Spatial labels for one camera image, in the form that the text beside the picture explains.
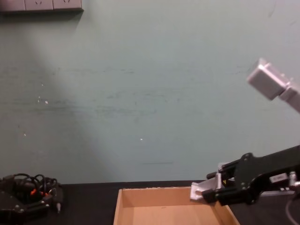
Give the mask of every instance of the electrical socket panel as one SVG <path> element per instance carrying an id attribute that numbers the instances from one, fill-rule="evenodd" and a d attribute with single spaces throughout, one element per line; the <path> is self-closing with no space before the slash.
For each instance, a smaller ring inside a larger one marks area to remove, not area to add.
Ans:
<path id="1" fill-rule="evenodd" d="M 82 11 L 82 0 L 0 0 L 0 13 Z"/>
<path id="2" fill-rule="evenodd" d="M 25 11 L 24 0 L 0 0 L 0 12 Z"/>
<path id="3" fill-rule="evenodd" d="M 53 10 L 53 0 L 25 0 L 26 11 Z"/>
<path id="4" fill-rule="evenodd" d="M 54 9 L 80 9 L 81 0 L 53 0 Z"/>

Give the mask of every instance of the black table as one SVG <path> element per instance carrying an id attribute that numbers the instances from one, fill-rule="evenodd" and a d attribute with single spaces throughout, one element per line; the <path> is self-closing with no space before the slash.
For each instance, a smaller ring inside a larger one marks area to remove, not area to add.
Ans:
<path id="1" fill-rule="evenodd" d="M 66 202 L 58 215 L 37 219 L 29 225 L 112 225 L 121 188 L 184 187 L 191 181 L 126 182 L 64 185 Z M 255 205 L 237 204 L 231 209 L 241 225 L 291 225 L 285 215 L 290 196 L 262 197 Z M 291 206 L 293 217 L 300 221 L 300 201 Z"/>

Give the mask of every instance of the cardboard box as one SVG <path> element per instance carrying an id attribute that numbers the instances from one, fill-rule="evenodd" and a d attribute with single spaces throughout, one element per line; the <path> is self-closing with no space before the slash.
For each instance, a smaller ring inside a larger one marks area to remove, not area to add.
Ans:
<path id="1" fill-rule="evenodd" d="M 119 191 L 114 225 L 240 225 L 228 206 L 191 202 L 190 187 Z"/>

